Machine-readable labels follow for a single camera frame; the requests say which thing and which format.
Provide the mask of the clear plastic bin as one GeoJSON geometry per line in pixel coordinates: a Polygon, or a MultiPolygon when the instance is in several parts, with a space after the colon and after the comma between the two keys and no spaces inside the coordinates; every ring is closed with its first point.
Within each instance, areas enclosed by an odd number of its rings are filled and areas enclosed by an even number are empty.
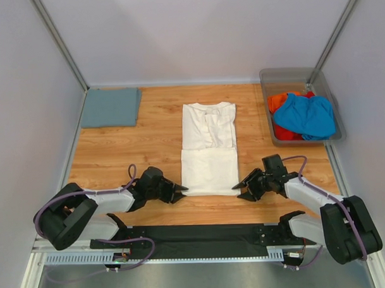
{"type": "Polygon", "coordinates": [[[271,141],[274,145],[280,147],[309,147],[311,145],[328,145],[334,141],[345,139],[346,133],[341,121],[341,117],[331,93],[324,74],[315,68],[268,68],[260,71],[260,85],[264,98],[264,107],[266,109],[267,122],[270,129],[271,141]],[[267,99],[274,95],[282,93],[298,92],[306,94],[313,92],[316,97],[327,99],[333,109],[333,121],[336,126],[335,134],[327,140],[280,140],[276,136],[275,123],[273,115],[270,112],[267,99]]]}

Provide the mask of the corner aluminium post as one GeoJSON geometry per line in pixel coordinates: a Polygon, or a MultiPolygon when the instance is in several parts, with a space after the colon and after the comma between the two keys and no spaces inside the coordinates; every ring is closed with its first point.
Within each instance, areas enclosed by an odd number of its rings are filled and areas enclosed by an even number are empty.
{"type": "Polygon", "coordinates": [[[343,9],[342,13],[340,14],[339,20],[337,21],[336,25],[333,28],[333,31],[331,32],[331,35],[329,39],[327,40],[327,43],[322,50],[322,53],[316,62],[314,66],[314,70],[312,74],[310,75],[310,78],[308,80],[308,84],[313,84],[313,82],[318,77],[319,73],[323,69],[324,65],[326,64],[328,58],[330,57],[334,46],[336,45],[337,41],[339,40],[341,34],[343,33],[343,30],[345,29],[348,21],[350,20],[353,11],[357,7],[359,3],[359,0],[348,0],[345,8],[343,9]]]}
{"type": "Polygon", "coordinates": [[[81,89],[84,92],[87,92],[89,89],[89,86],[87,85],[87,82],[85,81],[85,78],[81,71],[79,70],[75,60],[73,59],[73,56],[71,55],[70,51],[68,50],[66,43],[62,36],[60,35],[58,28],[56,27],[53,19],[51,18],[45,4],[42,0],[29,0],[37,14],[39,15],[39,18],[42,20],[44,26],[46,27],[47,31],[49,32],[49,35],[53,39],[55,45],[59,49],[61,55],[64,57],[64,60],[66,61],[69,69],[71,70],[72,74],[74,75],[75,79],[79,83],[81,89]]]}

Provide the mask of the white t shirt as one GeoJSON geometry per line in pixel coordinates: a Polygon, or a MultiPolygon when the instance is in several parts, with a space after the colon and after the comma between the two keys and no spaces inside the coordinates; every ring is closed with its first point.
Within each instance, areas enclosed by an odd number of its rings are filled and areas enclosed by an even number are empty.
{"type": "Polygon", "coordinates": [[[236,105],[185,104],[182,114],[181,182],[187,196],[238,196],[236,105]]]}

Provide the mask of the folded grey-blue t shirt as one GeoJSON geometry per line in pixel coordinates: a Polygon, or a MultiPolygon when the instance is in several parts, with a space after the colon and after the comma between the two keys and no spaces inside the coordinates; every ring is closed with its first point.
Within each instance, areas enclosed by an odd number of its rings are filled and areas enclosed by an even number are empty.
{"type": "Polygon", "coordinates": [[[80,127],[83,129],[135,126],[142,91],[137,88],[91,89],[87,92],[80,127]]]}

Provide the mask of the aluminium frame rail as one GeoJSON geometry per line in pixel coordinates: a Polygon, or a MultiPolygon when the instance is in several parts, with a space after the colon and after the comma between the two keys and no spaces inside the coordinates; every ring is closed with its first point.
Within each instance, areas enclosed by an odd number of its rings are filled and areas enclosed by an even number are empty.
{"type": "MultiPolygon", "coordinates": [[[[350,223],[340,216],[333,219],[326,217],[324,220],[319,220],[310,218],[307,214],[299,213],[291,219],[282,216],[277,224],[285,226],[285,229],[290,231],[292,236],[322,244],[329,249],[336,248],[338,251],[343,248],[358,248],[360,243],[366,249],[381,245],[380,236],[370,218],[365,218],[362,222],[357,220],[355,222],[356,227],[352,228],[350,223]]],[[[68,250],[77,251],[78,249],[144,249],[149,246],[150,243],[141,243],[139,238],[104,241],[91,239],[76,241],[67,248],[68,250]]]]}

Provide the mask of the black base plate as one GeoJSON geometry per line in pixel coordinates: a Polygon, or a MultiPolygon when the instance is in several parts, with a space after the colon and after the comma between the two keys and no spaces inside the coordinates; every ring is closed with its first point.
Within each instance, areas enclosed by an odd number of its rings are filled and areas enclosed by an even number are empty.
{"type": "Polygon", "coordinates": [[[269,246],[313,245],[281,224],[134,226],[117,240],[146,237],[156,246],[153,259],[240,258],[268,255],[269,246]]]}

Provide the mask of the red t shirt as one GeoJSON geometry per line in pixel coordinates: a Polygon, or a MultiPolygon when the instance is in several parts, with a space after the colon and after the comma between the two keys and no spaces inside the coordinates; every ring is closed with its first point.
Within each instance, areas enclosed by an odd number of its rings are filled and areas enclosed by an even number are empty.
{"type": "MultiPolygon", "coordinates": [[[[301,94],[301,95],[297,95],[297,96],[302,96],[302,97],[309,99],[309,98],[313,97],[314,95],[315,95],[314,92],[309,91],[305,95],[301,94]]],[[[273,123],[273,128],[274,128],[274,134],[278,140],[281,140],[281,141],[292,141],[292,140],[299,140],[300,141],[300,140],[303,140],[301,134],[298,134],[294,131],[289,131],[289,130],[277,125],[276,123],[273,123]]]]}

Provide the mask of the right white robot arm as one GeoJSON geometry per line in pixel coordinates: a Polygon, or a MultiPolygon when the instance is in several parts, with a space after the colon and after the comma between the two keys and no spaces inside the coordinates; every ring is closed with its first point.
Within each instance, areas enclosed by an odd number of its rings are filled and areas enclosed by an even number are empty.
{"type": "Polygon", "coordinates": [[[299,210],[283,215],[278,227],[282,242],[293,244],[298,238],[313,241],[341,265],[366,260],[369,254],[382,250],[382,239],[363,199],[335,195],[312,184],[302,171],[288,172],[278,154],[264,157],[262,162],[263,169],[254,169],[235,185],[242,190],[239,198],[256,202],[264,193],[275,192],[319,216],[299,210]]]}

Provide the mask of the left corner aluminium post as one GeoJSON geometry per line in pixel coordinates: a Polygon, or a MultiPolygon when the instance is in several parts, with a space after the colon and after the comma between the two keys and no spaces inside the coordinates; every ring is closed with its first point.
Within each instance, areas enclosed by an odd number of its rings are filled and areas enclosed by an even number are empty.
{"type": "Polygon", "coordinates": [[[81,71],[79,70],[75,60],[73,59],[73,56],[71,55],[70,51],[68,50],[66,43],[62,36],[60,35],[58,28],[56,27],[53,19],[51,18],[45,4],[42,0],[29,0],[37,14],[39,15],[39,18],[42,20],[44,26],[46,27],[47,31],[49,32],[49,35],[53,39],[55,45],[59,49],[61,55],[64,57],[64,60],[66,61],[69,69],[71,70],[72,74],[74,75],[75,79],[79,83],[81,89],[84,92],[87,92],[89,89],[89,86],[87,85],[87,82],[85,81],[85,78],[81,71]]]}

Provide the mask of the blue t shirt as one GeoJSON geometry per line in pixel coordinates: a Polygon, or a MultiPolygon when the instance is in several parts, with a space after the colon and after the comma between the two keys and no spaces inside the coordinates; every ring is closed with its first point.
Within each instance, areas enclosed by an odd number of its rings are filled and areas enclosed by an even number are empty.
{"type": "Polygon", "coordinates": [[[273,113],[274,123],[298,134],[303,140],[328,140],[336,133],[334,110],[324,97],[306,98],[288,93],[281,107],[273,113]]]}

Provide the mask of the orange t shirt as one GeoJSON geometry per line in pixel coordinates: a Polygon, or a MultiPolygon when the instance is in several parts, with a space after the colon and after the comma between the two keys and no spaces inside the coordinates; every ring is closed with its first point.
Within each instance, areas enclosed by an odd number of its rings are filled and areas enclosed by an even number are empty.
{"type": "Polygon", "coordinates": [[[286,102],[290,94],[301,95],[299,92],[285,92],[268,97],[267,106],[269,107],[269,112],[274,114],[286,102]]]}

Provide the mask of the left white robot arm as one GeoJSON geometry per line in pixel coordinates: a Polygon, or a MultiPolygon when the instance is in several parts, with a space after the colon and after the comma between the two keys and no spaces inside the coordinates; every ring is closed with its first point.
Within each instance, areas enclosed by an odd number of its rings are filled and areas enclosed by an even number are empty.
{"type": "Polygon", "coordinates": [[[130,180],[113,189],[87,189],[68,183],[33,217],[37,234],[56,250],[77,240],[97,241],[120,248],[130,239],[128,226],[117,213],[131,213],[149,200],[176,203],[184,198],[185,186],[165,178],[162,170],[148,167],[140,177],[137,167],[128,167],[130,180]]]}

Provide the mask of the right corner aluminium post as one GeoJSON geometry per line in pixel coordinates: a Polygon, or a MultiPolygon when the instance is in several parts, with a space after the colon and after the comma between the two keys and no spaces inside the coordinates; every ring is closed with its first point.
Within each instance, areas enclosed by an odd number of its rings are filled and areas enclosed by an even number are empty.
{"type": "Polygon", "coordinates": [[[339,20],[337,21],[336,25],[333,28],[333,31],[331,32],[331,35],[329,39],[327,40],[327,43],[322,50],[322,53],[316,62],[314,66],[314,70],[312,74],[310,75],[310,78],[308,80],[308,84],[313,84],[313,82],[318,77],[319,73],[323,69],[324,65],[326,64],[328,58],[330,57],[334,46],[336,45],[337,41],[339,40],[341,34],[343,33],[343,30],[345,29],[348,21],[350,20],[353,11],[357,7],[359,3],[359,0],[348,0],[345,8],[343,9],[342,13],[340,14],[339,20]]]}

